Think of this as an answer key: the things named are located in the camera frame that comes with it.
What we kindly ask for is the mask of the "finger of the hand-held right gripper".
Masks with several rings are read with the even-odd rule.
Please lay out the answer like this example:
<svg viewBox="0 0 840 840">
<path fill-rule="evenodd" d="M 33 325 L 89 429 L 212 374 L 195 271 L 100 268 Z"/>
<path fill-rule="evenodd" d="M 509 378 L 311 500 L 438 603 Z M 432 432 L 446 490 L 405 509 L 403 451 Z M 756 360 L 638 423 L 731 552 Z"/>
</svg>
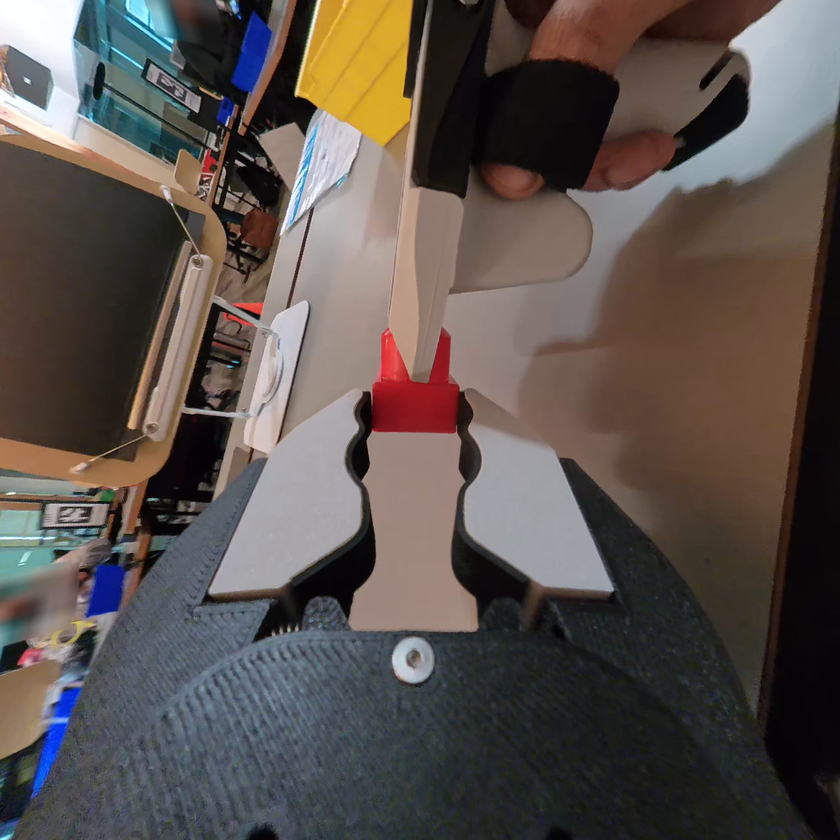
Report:
<svg viewBox="0 0 840 840">
<path fill-rule="evenodd" d="M 455 281 L 463 202 L 409 185 L 398 219 L 388 329 L 409 378 L 427 382 Z"/>
<path fill-rule="evenodd" d="M 495 291 L 566 280 L 592 252 L 589 214 L 561 192 L 513 202 L 468 192 L 452 293 Z"/>
</svg>

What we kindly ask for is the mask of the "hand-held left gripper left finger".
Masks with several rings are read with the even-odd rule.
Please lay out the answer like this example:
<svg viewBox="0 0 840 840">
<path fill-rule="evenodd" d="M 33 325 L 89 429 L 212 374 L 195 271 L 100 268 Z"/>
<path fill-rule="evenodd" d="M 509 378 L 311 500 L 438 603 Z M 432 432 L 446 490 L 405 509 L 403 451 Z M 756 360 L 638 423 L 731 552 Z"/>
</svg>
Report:
<svg viewBox="0 0 840 840">
<path fill-rule="evenodd" d="M 323 596 L 349 616 L 375 567 L 363 483 L 371 428 L 371 394 L 350 391 L 281 439 L 209 585 L 212 601 L 269 598 L 298 617 Z"/>
</svg>

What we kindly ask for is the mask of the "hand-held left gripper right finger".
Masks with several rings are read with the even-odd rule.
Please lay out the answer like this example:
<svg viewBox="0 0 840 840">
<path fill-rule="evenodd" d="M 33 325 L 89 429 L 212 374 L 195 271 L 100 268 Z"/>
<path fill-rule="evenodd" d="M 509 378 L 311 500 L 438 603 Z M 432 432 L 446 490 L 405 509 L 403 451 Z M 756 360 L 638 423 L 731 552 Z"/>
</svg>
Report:
<svg viewBox="0 0 840 840">
<path fill-rule="evenodd" d="M 462 391 L 453 572 L 481 627 L 495 602 L 536 627 L 551 604 L 609 606 L 616 589 L 562 459 L 521 419 Z"/>
</svg>

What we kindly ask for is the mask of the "yellow plastic bin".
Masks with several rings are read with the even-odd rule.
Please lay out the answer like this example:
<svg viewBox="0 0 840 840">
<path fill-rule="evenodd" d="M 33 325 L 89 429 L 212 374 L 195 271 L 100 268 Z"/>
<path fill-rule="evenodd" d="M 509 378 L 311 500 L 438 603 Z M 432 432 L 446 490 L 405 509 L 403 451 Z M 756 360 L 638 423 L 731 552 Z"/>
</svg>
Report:
<svg viewBox="0 0 840 840">
<path fill-rule="evenodd" d="M 296 95 L 385 147 L 410 121 L 404 97 L 413 2 L 318 1 Z"/>
</svg>

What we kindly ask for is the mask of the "red toy brick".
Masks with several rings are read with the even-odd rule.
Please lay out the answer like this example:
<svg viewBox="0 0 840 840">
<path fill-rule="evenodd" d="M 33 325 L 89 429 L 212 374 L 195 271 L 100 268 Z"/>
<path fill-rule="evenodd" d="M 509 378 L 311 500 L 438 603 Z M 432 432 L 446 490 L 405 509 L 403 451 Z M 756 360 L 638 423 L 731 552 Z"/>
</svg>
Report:
<svg viewBox="0 0 840 840">
<path fill-rule="evenodd" d="M 460 390 L 449 373 L 451 337 L 442 330 L 427 382 L 411 380 L 390 330 L 381 336 L 380 370 L 372 386 L 373 430 L 454 434 Z"/>
</svg>

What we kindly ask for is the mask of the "grey desk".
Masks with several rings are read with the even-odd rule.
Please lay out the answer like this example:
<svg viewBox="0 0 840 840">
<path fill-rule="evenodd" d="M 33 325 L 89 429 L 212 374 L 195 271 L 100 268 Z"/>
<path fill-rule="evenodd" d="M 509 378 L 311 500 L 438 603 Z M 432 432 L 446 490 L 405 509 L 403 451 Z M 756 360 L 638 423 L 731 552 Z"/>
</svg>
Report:
<svg viewBox="0 0 840 840">
<path fill-rule="evenodd" d="M 834 116 L 783 138 L 751 114 L 629 192 L 570 279 L 449 299 L 452 373 L 573 459 L 657 544 L 758 712 Z M 379 368 L 402 160 L 362 140 L 346 183 L 280 240 L 268 303 L 308 301 L 283 436 Z M 372 435 L 376 567 L 356 631 L 468 629 L 449 541 L 457 437 Z"/>
</svg>

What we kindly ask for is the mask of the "person's right hand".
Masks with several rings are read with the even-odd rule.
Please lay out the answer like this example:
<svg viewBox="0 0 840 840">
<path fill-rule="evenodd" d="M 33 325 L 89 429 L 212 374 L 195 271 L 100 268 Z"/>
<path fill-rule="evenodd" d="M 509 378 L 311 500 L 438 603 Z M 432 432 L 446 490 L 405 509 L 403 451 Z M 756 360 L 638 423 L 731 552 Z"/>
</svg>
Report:
<svg viewBox="0 0 840 840">
<path fill-rule="evenodd" d="M 604 140 L 619 94 L 616 69 L 639 39 L 727 44 L 775 1 L 506 2 L 533 30 L 526 59 L 490 76 L 474 161 L 499 196 L 524 201 L 546 185 L 625 191 L 680 165 L 679 134 Z"/>
</svg>

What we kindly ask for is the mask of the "printed paper sheet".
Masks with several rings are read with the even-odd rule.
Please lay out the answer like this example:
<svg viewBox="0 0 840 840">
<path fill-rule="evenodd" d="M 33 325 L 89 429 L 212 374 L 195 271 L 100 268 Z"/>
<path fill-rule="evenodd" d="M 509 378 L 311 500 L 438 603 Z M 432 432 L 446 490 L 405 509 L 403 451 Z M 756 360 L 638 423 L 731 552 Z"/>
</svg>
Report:
<svg viewBox="0 0 840 840">
<path fill-rule="evenodd" d="M 315 112 L 306 133 L 297 174 L 290 191 L 280 236 L 343 184 L 359 153 L 361 131 L 323 110 Z"/>
</svg>

